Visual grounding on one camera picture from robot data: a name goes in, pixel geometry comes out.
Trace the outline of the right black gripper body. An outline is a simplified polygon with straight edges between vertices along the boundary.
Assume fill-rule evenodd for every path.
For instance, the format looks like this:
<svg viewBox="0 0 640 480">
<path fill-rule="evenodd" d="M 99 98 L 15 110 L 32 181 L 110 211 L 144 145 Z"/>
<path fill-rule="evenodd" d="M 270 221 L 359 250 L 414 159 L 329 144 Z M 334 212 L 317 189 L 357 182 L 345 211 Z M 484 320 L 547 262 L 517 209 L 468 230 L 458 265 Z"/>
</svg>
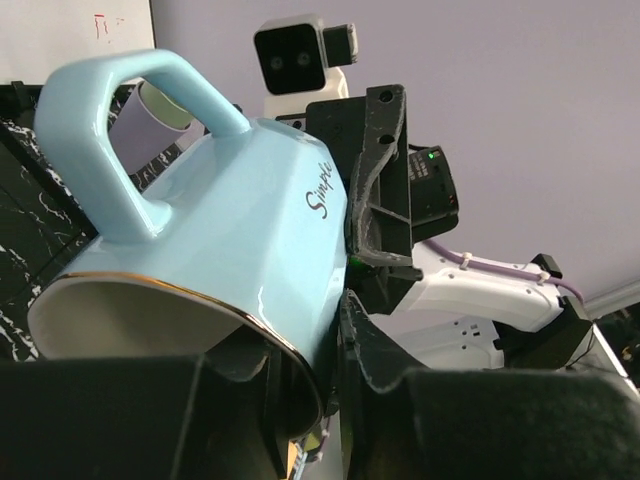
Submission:
<svg viewBox="0 0 640 480">
<path fill-rule="evenodd" d="M 403 97 L 313 102 L 278 119 L 328 147 L 348 196 L 347 287 L 368 313 L 392 313 L 427 272 L 413 246 L 458 224 L 444 152 L 409 146 Z"/>
</svg>

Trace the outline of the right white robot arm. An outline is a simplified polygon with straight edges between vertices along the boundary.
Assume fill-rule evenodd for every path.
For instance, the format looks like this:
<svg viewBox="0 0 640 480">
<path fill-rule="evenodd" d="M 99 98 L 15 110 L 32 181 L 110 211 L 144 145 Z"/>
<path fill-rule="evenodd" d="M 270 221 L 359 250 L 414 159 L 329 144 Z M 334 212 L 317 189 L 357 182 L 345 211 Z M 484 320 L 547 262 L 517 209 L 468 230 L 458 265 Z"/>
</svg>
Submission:
<svg viewBox="0 0 640 480">
<path fill-rule="evenodd" d="M 552 257 L 508 264 L 438 244 L 458 223 L 458 195 L 443 149 L 408 143 L 402 86 L 331 100 L 305 94 L 265 112 L 328 147 L 348 197 L 346 285 L 364 309 L 454 315 L 425 331 L 430 366 L 557 370 L 569 362 L 591 322 Z"/>
</svg>

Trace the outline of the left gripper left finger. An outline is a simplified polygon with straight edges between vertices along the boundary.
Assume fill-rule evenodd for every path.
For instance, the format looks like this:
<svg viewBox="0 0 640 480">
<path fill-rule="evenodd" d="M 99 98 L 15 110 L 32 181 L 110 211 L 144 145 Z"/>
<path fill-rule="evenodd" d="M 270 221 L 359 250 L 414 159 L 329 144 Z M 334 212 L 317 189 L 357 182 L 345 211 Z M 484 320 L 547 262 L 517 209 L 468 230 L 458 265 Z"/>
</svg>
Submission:
<svg viewBox="0 0 640 480">
<path fill-rule="evenodd" d="M 290 366 L 211 355 L 5 362 L 5 479 L 278 479 Z"/>
</svg>

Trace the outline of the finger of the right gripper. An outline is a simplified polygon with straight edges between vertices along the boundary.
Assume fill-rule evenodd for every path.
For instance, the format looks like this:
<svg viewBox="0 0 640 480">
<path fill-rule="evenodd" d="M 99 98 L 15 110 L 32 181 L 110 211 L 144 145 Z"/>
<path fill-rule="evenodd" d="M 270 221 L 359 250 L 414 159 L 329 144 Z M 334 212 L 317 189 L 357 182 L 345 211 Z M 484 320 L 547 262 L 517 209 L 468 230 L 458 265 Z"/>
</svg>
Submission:
<svg viewBox="0 0 640 480">
<path fill-rule="evenodd" d="M 412 265 L 412 220 L 400 84 L 366 91 L 364 136 L 350 178 L 347 239 L 351 255 L 372 267 Z"/>
</svg>

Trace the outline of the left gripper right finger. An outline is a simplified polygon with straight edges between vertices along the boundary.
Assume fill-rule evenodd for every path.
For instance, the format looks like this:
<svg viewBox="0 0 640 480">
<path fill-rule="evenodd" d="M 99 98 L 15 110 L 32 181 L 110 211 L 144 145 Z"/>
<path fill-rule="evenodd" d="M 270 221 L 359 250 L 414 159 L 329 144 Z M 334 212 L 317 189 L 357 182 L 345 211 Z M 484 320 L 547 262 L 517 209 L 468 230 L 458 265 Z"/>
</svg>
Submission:
<svg viewBox="0 0 640 480">
<path fill-rule="evenodd" d="M 604 375 L 432 370 L 340 302 L 338 393 L 347 479 L 639 476 L 639 400 Z"/>
</svg>

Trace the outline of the light blue faceted cup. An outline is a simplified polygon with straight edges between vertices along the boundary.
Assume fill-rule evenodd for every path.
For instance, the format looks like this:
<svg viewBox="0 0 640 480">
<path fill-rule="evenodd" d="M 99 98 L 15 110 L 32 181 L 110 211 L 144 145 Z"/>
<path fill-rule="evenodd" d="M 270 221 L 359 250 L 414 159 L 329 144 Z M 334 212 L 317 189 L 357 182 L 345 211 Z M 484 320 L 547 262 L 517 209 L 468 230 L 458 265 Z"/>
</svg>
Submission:
<svg viewBox="0 0 640 480">
<path fill-rule="evenodd" d="M 122 83 L 141 78 L 207 128 L 146 190 L 107 133 Z M 36 109 L 46 159 L 97 237 L 42 291 L 28 326 L 48 359 L 204 353 L 240 327 L 293 366 L 288 433 L 321 418 L 343 292 L 347 198 L 327 147 L 246 118 L 167 50 L 54 71 Z"/>
</svg>

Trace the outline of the sage green plastic cup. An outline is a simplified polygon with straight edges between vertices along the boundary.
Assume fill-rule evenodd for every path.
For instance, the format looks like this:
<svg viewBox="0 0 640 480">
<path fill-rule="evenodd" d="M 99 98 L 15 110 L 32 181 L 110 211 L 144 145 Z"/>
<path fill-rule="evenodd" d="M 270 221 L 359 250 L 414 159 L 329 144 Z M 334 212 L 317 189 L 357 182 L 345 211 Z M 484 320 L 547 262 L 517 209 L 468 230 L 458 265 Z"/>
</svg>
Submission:
<svg viewBox="0 0 640 480">
<path fill-rule="evenodd" d="M 146 109 L 172 129 L 186 130 L 194 119 L 190 112 L 147 81 L 139 87 L 139 96 Z"/>
</svg>

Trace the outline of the lavender plastic cup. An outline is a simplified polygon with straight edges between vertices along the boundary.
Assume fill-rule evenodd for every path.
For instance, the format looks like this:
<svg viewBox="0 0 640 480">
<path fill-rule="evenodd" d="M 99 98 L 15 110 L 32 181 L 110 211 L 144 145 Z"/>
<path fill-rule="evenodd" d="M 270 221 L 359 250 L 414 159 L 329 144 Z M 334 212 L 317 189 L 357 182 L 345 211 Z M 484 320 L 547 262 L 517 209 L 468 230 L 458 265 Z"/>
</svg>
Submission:
<svg viewBox="0 0 640 480">
<path fill-rule="evenodd" d="M 159 122 L 142 104 L 135 86 L 109 130 L 109 140 L 127 174 L 135 174 L 164 152 L 188 130 L 172 129 Z"/>
</svg>

